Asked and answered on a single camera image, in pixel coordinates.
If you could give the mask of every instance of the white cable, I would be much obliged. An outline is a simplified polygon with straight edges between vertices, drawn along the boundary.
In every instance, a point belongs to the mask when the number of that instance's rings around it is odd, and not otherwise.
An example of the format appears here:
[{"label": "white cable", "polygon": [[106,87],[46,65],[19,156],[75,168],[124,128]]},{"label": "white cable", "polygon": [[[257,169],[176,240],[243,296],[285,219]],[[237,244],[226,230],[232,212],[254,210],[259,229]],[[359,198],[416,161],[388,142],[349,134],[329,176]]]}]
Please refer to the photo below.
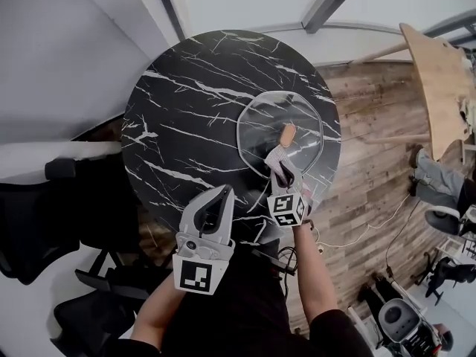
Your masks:
[{"label": "white cable", "polygon": [[403,203],[407,200],[407,198],[410,196],[410,193],[403,199],[402,202],[400,202],[400,205],[398,206],[398,208],[395,210],[395,212],[393,213],[392,217],[390,217],[389,219],[387,219],[385,222],[383,222],[382,224],[380,224],[379,226],[372,226],[370,225],[369,223],[367,223],[367,229],[365,229],[365,231],[360,235],[358,236],[358,238],[351,242],[351,243],[347,243],[346,245],[329,245],[327,243],[324,243],[324,242],[319,242],[319,239],[321,238],[321,233],[319,232],[319,229],[315,228],[315,230],[317,230],[318,232],[318,238],[316,239],[315,241],[315,244],[316,245],[324,245],[324,246],[327,246],[327,247],[333,247],[333,248],[343,248],[343,247],[347,247],[347,246],[351,246],[351,245],[355,245],[358,241],[361,240],[361,238],[372,228],[372,229],[380,229],[383,225],[385,225],[387,222],[391,221],[395,215],[397,214],[397,212],[399,211],[399,209],[402,207]]}]

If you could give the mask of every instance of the black marble table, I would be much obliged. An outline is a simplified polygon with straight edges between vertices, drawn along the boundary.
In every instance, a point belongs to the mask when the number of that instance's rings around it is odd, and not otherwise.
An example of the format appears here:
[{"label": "black marble table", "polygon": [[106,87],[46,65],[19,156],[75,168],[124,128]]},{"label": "black marble table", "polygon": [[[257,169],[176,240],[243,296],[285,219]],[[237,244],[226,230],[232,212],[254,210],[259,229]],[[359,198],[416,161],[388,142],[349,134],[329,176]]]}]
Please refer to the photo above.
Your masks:
[{"label": "black marble table", "polygon": [[[208,188],[231,184],[236,195],[234,239],[255,242],[259,234],[275,232],[266,204],[271,184],[243,162],[237,149],[237,119],[265,91],[297,93],[321,116],[321,157],[304,181],[315,200],[324,198],[341,150],[338,113],[324,80],[283,42],[245,30],[217,30],[159,56],[137,82],[126,108],[126,170],[159,223],[177,231],[191,199]],[[309,133],[298,128],[296,137]]]}]

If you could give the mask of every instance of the hardwood floor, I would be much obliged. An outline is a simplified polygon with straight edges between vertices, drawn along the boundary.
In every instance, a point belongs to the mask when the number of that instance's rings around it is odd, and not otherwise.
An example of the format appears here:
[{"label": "hardwood floor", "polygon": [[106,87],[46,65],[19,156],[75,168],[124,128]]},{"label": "hardwood floor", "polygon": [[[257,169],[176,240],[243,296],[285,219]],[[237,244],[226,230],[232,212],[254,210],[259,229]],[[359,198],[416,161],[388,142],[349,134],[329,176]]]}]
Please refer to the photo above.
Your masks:
[{"label": "hardwood floor", "polygon": [[[375,62],[363,65],[318,69],[335,98],[342,128],[342,151],[335,180],[325,200],[312,215],[321,242],[345,245],[367,229],[389,219],[407,196],[411,168],[410,147],[404,144],[365,144],[364,139],[414,135],[428,131],[424,102],[414,67],[409,63]],[[453,143],[442,163],[465,174],[460,145]],[[361,285],[373,271],[385,272],[385,252],[402,229],[418,199],[408,197],[398,214],[380,229],[369,231],[355,245],[324,246],[323,256],[335,284],[338,303],[346,310],[353,305],[368,315],[365,305],[356,306]],[[423,218],[425,204],[419,203],[407,226],[392,244],[388,263],[397,282],[411,285],[410,275],[423,266],[423,253],[439,245],[445,236],[429,228]],[[282,245],[291,245],[286,237]],[[288,309],[291,328],[307,334],[297,289],[297,278],[289,277]]]}]

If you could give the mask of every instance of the black sleeve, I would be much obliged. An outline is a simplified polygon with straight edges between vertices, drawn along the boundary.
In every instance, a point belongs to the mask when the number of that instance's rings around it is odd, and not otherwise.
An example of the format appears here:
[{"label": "black sleeve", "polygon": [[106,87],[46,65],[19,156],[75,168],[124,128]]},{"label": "black sleeve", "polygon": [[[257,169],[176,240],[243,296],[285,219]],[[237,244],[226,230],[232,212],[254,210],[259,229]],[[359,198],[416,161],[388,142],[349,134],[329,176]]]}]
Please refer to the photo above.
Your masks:
[{"label": "black sleeve", "polygon": [[121,338],[109,342],[103,357],[159,357],[156,347],[142,341]]},{"label": "black sleeve", "polygon": [[321,313],[312,321],[309,340],[326,356],[373,357],[352,321],[339,309]]}]

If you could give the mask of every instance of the person's right arm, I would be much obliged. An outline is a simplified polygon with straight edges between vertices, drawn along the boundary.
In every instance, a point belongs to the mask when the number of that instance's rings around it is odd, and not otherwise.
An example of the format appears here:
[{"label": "person's right arm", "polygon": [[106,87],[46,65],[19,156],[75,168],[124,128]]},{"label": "person's right arm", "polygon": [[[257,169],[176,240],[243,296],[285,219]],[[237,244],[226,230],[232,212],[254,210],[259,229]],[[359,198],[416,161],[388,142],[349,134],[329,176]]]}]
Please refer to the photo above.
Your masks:
[{"label": "person's right arm", "polygon": [[311,233],[311,224],[293,227],[297,255],[297,284],[307,322],[337,309],[337,297],[327,267]]}]

